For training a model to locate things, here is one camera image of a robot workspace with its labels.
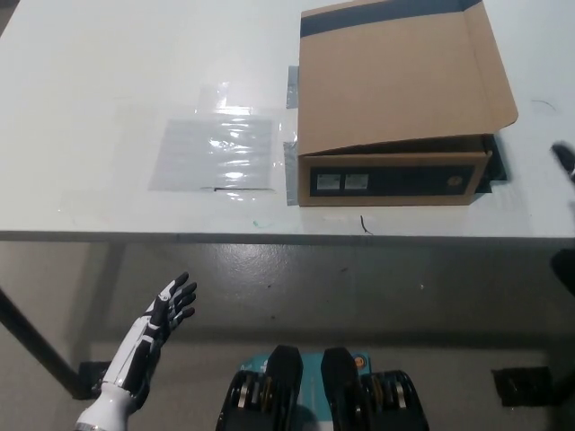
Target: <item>table leg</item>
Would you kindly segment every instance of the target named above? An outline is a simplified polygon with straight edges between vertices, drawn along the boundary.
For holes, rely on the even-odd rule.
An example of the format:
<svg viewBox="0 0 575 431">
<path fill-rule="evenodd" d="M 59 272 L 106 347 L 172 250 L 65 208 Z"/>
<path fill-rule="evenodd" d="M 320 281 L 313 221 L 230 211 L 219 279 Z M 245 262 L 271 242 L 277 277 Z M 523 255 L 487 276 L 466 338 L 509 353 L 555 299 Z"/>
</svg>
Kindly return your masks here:
<svg viewBox="0 0 575 431">
<path fill-rule="evenodd" d="M 83 363 L 80 364 L 80 372 L 77 373 L 40 335 L 1 288 L 0 323 L 20 341 L 20 344 L 52 374 L 74 399 L 89 400 L 98 395 L 98 383 L 107 364 Z"/>
</svg>

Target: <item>black metal leg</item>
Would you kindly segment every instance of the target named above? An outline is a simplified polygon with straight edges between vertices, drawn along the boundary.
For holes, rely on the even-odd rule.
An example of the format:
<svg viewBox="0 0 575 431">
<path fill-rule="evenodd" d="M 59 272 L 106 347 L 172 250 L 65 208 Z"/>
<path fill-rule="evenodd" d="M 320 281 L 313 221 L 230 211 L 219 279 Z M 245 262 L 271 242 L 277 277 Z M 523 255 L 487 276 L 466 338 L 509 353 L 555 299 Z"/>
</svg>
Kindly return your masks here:
<svg viewBox="0 0 575 431">
<path fill-rule="evenodd" d="M 76 400 L 93 398 L 90 379 L 83 378 L 31 325 L 0 288 L 0 322 Z"/>
</svg>

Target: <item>transparent plastic sheet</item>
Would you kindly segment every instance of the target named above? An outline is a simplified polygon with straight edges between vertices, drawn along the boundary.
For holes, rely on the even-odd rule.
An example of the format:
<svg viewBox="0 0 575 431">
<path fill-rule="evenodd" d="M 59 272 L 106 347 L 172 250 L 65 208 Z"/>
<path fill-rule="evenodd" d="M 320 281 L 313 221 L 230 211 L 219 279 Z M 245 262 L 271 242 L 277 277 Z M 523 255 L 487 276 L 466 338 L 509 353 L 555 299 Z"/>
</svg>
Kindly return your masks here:
<svg viewBox="0 0 575 431">
<path fill-rule="evenodd" d="M 229 87 L 205 86 L 196 109 L 167 121 L 151 190 L 271 189 L 277 119 L 252 107 L 229 106 Z"/>
<path fill-rule="evenodd" d="M 286 166 L 287 206 L 298 205 L 297 201 L 297 141 L 284 142 L 284 160 Z"/>
<path fill-rule="evenodd" d="M 290 66 L 287 70 L 286 108 L 294 110 L 299 98 L 299 66 Z"/>
</svg>

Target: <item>white table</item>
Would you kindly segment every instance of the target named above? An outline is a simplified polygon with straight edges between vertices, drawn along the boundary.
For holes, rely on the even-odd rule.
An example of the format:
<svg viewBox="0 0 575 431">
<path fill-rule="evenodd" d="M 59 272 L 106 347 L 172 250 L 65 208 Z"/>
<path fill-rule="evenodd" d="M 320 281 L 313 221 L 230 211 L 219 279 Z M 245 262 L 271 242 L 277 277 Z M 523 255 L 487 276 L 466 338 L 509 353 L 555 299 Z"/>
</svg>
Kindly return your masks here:
<svg viewBox="0 0 575 431">
<path fill-rule="evenodd" d="M 287 206 L 282 142 L 296 133 L 296 110 L 285 109 L 288 67 L 298 64 L 300 12 L 330 3 L 338 2 L 22 0 L 0 39 L 0 238 L 575 234 L 575 193 L 549 151 L 557 139 L 575 142 L 573 2 L 485 0 L 519 109 L 500 136 L 510 182 L 469 207 Z M 218 107 L 247 107 L 277 132 L 271 190 L 152 190 L 166 125 L 213 109 L 222 83 Z M 196 160 L 209 173 L 210 162 Z"/>
</svg>

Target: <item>robotic arm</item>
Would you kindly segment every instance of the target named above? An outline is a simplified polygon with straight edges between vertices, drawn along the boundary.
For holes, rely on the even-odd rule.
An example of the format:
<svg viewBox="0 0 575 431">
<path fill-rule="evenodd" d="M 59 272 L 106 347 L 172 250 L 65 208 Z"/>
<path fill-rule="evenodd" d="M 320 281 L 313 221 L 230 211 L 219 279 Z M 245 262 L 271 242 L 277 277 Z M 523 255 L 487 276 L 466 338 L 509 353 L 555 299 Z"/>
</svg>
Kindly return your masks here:
<svg viewBox="0 0 575 431">
<path fill-rule="evenodd" d="M 160 359 L 161 348 L 184 319 L 193 315 L 196 283 L 188 273 L 174 279 L 136 319 L 102 381 L 102 393 L 86 409 L 75 431 L 127 431 L 128 417 L 141 409 Z"/>
</svg>

